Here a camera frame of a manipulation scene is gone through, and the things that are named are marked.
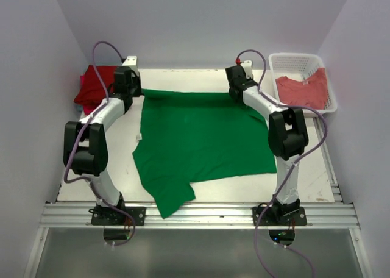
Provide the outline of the green t shirt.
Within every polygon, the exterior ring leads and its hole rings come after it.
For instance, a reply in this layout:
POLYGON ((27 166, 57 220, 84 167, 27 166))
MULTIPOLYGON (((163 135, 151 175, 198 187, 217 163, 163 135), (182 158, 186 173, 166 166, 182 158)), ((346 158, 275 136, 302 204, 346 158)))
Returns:
POLYGON ((143 94, 133 159, 161 217, 195 199, 195 182, 276 172, 265 119, 227 93, 143 94))

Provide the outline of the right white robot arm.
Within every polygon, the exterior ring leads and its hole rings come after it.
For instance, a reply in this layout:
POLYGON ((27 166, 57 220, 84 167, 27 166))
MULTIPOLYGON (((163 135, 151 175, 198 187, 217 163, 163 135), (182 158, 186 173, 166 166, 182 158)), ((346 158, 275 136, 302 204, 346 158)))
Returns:
POLYGON ((305 152, 308 133, 301 108, 291 108, 272 98, 253 80, 249 65, 225 69, 231 98, 268 120, 268 145, 277 161, 277 186, 269 207, 255 208, 262 226, 287 225, 299 216, 299 165, 295 162, 305 152))

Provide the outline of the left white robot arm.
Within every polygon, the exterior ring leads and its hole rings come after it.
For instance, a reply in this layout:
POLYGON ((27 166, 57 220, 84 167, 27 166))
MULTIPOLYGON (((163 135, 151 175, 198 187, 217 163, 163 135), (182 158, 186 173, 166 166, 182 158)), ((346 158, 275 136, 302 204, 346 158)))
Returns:
POLYGON ((63 181, 71 184, 84 180, 91 188, 98 206, 107 207, 105 217, 112 224, 125 221, 127 210, 121 192, 115 187, 107 171, 108 147, 106 132, 142 95, 140 73, 136 65, 117 67, 113 73, 113 93, 79 121, 65 124, 63 181))

